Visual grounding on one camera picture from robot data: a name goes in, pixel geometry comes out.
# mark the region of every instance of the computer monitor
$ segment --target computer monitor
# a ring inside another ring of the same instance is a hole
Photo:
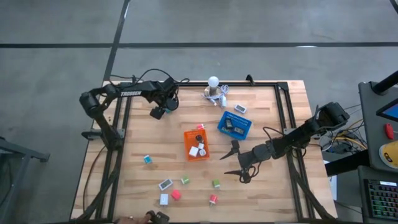
[[[398,122],[398,99],[378,109],[376,115]]]

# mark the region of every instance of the red cube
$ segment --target red cube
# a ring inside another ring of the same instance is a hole
[[[178,190],[173,190],[172,192],[172,198],[174,198],[174,200],[180,200],[181,198],[181,193]]]

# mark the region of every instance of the person's hand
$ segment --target person's hand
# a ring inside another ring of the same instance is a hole
[[[150,220],[150,215],[147,214],[144,218],[129,218],[122,217],[118,221],[117,224],[146,224]]]

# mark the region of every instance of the blue basket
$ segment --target blue basket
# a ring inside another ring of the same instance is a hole
[[[231,119],[232,125],[234,127],[242,129],[244,131],[243,134],[223,130],[223,127],[225,127],[225,119],[227,118]],[[231,112],[225,111],[223,117],[221,118],[221,121],[218,123],[217,129],[219,129],[219,131],[221,131],[222,133],[225,133],[237,140],[245,140],[246,136],[248,136],[250,126],[250,120],[242,118],[241,116],[238,116],[236,114],[232,114]]]

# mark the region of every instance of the orange bin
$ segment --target orange bin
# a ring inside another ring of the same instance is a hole
[[[201,137],[203,139],[203,143],[205,144],[206,155],[201,156],[198,154],[196,157],[193,157],[189,154],[189,151],[192,146],[198,147],[199,142],[196,140],[197,135],[201,135]],[[210,158],[206,130],[200,129],[200,130],[193,130],[193,131],[185,131],[184,132],[184,142],[185,142],[185,156],[187,157],[188,161],[200,161],[200,160],[205,160],[205,159]]]

